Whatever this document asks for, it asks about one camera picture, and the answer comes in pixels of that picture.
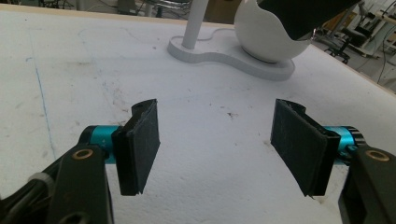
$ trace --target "white lamp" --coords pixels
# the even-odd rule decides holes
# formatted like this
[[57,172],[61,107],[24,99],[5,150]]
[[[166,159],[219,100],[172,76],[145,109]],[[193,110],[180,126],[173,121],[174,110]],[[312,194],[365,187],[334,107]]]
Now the white lamp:
[[235,16],[235,30],[217,29],[209,38],[198,39],[207,3],[192,2],[184,36],[169,41],[171,55],[187,63],[226,63],[265,79],[291,76],[295,68],[291,58],[307,48],[309,38],[291,40],[274,14],[259,8],[257,0],[243,0]]

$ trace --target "cyan metal part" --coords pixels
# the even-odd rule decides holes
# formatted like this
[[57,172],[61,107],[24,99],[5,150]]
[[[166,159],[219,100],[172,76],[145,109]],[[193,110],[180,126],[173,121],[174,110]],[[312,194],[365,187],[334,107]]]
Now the cyan metal part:
[[355,146],[355,139],[352,133],[343,126],[324,126],[323,128],[338,133],[341,136],[340,145],[338,145],[338,153],[340,155],[347,152],[347,148],[351,149],[352,146]]
[[115,164],[116,159],[114,158],[113,152],[113,141],[111,140],[111,134],[113,134],[120,126],[101,125],[96,126],[92,132],[90,145],[98,145],[101,149],[105,150],[109,157],[106,160],[107,164]]

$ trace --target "blue line mark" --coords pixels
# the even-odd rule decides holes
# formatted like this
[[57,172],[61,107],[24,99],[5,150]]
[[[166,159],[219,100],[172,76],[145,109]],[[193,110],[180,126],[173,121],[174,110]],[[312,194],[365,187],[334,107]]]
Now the blue line mark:
[[29,40],[30,40],[30,47],[32,48],[32,54],[33,54],[32,59],[33,59],[33,62],[35,64],[35,75],[37,77],[38,86],[40,88],[41,100],[43,102],[43,110],[44,110],[44,115],[45,115],[46,123],[47,123],[47,130],[49,132],[49,145],[50,145],[50,148],[52,149],[53,159],[56,160],[55,147],[53,145],[52,134],[51,134],[51,131],[50,131],[50,122],[49,122],[49,117],[48,117],[48,113],[47,113],[46,101],[44,99],[44,91],[43,91],[43,86],[41,85],[41,78],[40,78],[40,74],[39,74],[38,68],[37,68],[37,63],[36,63],[36,60],[35,60],[35,50],[33,48],[32,34],[30,33],[30,30],[29,30]]

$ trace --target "black rubber pad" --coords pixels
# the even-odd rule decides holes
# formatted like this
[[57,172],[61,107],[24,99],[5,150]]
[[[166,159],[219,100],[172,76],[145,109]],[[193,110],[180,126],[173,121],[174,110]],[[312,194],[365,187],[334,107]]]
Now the black rubber pad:
[[132,106],[132,118],[112,134],[122,195],[142,193],[160,146],[157,100]]
[[276,100],[271,144],[304,196],[325,194],[340,138],[307,116],[304,106]]

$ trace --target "screw hole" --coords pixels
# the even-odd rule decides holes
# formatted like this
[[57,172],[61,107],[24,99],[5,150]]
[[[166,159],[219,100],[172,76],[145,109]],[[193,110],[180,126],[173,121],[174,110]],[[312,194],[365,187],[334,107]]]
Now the screw hole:
[[75,153],[73,153],[73,159],[75,160],[84,160],[89,158],[93,154],[92,149],[82,149]]
[[376,150],[367,150],[366,155],[376,161],[389,161],[389,156],[383,152]]

